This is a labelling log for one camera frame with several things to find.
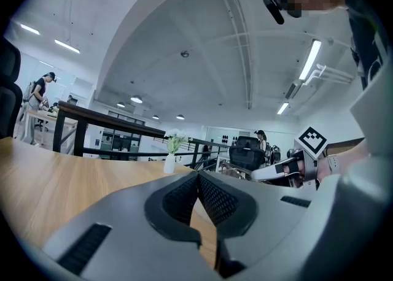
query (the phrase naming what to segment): office chair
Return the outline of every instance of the office chair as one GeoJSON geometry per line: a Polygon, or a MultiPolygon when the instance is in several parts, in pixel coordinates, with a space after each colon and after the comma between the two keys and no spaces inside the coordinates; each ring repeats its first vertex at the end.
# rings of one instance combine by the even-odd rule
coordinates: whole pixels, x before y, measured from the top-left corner
{"type": "Polygon", "coordinates": [[[243,178],[243,172],[245,178],[249,179],[249,174],[265,163],[265,152],[260,149],[257,138],[240,136],[236,146],[229,148],[229,158],[230,163],[224,163],[227,168],[225,174],[243,178]]]}
{"type": "Polygon", "coordinates": [[[0,41],[0,139],[12,137],[22,104],[22,91],[14,84],[20,69],[20,52],[4,37],[0,41]]]}
{"type": "Polygon", "coordinates": [[[43,124],[43,120],[37,120],[37,122],[38,122],[38,124],[35,124],[34,125],[34,128],[35,127],[39,127],[39,131],[42,131],[42,124],[43,124]]]}

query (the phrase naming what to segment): flower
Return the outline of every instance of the flower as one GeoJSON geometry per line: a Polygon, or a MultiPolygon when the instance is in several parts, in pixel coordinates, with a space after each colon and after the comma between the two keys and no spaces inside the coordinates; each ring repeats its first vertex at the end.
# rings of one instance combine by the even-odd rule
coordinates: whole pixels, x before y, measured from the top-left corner
{"type": "Polygon", "coordinates": [[[190,142],[192,138],[187,137],[185,132],[180,131],[177,128],[171,129],[165,133],[165,137],[168,137],[168,143],[166,148],[171,154],[175,154],[183,142],[190,142]]]}

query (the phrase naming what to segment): desk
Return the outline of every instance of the desk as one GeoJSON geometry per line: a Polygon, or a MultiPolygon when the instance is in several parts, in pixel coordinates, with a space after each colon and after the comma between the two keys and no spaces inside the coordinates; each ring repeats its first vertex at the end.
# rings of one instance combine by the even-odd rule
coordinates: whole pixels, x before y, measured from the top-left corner
{"type": "MultiPolygon", "coordinates": [[[[38,247],[72,217],[106,195],[168,176],[163,161],[109,161],[69,156],[17,141],[0,140],[0,207],[15,234],[38,247]]],[[[176,165],[175,173],[191,171],[176,165]]],[[[216,228],[195,210],[202,256],[213,267],[216,228]]]]}
{"type": "MultiPolygon", "coordinates": [[[[43,120],[42,122],[42,135],[41,135],[41,144],[44,144],[44,134],[45,134],[45,123],[46,121],[54,121],[56,123],[57,117],[51,117],[48,114],[51,114],[50,112],[47,111],[34,111],[34,110],[29,110],[26,113],[26,121],[25,121],[25,136],[28,134],[28,126],[29,126],[29,119],[30,117],[33,118],[38,118],[39,120],[43,120]]],[[[65,121],[64,125],[67,127],[67,130],[70,131],[72,127],[75,126],[77,121],[71,120],[71,121],[65,121]]],[[[69,138],[67,138],[67,147],[69,146],[69,138]]]]}

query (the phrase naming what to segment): black railing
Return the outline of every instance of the black railing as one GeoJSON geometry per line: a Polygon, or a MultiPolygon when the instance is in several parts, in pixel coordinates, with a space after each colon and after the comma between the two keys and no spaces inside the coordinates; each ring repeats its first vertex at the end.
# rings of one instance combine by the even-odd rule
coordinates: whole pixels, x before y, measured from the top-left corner
{"type": "MultiPolygon", "coordinates": [[[[115,129],[119,131],[124,131],[127,133],[139,134],[142,136],[153,137],[155,141],[161,142],[163,144],[168,143],[166,137],[164,137],[165,132],[159,129],[150,128],[144,125],[130,123],[125,120],[120,120],[118,118],[111,117],[109,115],[104,115],[92,110],[84,109],[82,107],[77,107],[69,103],[65,103],[63,101],[59,102],[59,113],[56,121],[55,135],[53,137],[53,151],[60,152],[60,147],[62,143],[70,137],[71,132],[68,133],[64,138],[62,138],[64,120],[66,117],[71,118],[73,120],[77,120],[78,124],[75,130],[75,143],[74,143],[74,155],[75,156],[83,156],[84,153],[89,153],[92,155],[103,155],[109,156],[111,160],[125,160],[128,161],[130,157],[139,157],[139,156],[167,156],[166,152],[118,152],[112,150],[101,150],[95,148],[85,148],[84,140],[85,133],[88,124],[101,126],[104,128],[115,129]]],[[[192,155],[192,162],[190,164],[186,164],[186,166],[190,166],[192,169],[195,169],[197,165],[197,157],[198,155],[202,155],[200,160],[200,164],[204,161],[210,161],[213,159],[208,158],[212,153],[217,153],[218,155],[222,152],[226,152],[229,146],[222,144],[215,144],[213,142],[207,142],[201,139],[193,139],[188,143],[183,143],[180,147],[183,150],[187,150],[189,152],[176,153],[175,156],[189,156],[192,155]],[[200,145],[214,146],[218,147],[218,151],[208,151],[208,152],[200,152],[200,145]]]]}

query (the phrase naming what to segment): woman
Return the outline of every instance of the woman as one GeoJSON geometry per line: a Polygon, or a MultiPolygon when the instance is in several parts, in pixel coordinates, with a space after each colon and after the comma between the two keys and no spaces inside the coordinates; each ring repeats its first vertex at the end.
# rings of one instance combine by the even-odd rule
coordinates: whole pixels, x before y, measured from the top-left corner
{"type": "MultiPolygon", "coordinates": [[[[203,146],[202,152],[210,152],[210,151],[211,151],[211,147],[208,147],[208,145],[203,146]]],[[[207,160],[209,159],[209,157],[210,157],[209,154],[202,155],[202,160],[207,160]]],[[[209,161],[205,161],[203,163],[203,167],[207,167],[207,166],[209,166],[209,161]]]]}
{"type": "MultiPolygon", "coordinates": [[[[26,110],[34,110],[37,111],[39,104],[44,100],[44,93],[47,89],[47,83],[50,83],[55,80],[55,73],[49,72],[48,74],[42,76],[39,80],[37,80],[33,89],[31,90],[31,96],[27,102],[26,110]]],[[[30,117],[28,123],[28,135],[22,135],[21,140],[31,145],[39,145],[34,141],[34,122],[35,118],[30,117]]]]}
{"type": "Polygon", "coordinates": [[[257,137],[259,139],[259,147],[261,148],[261,150],[266,151],[266,134],[264,131],[262,131],[261,129],[255,132],[257,134],[257,137]]]}

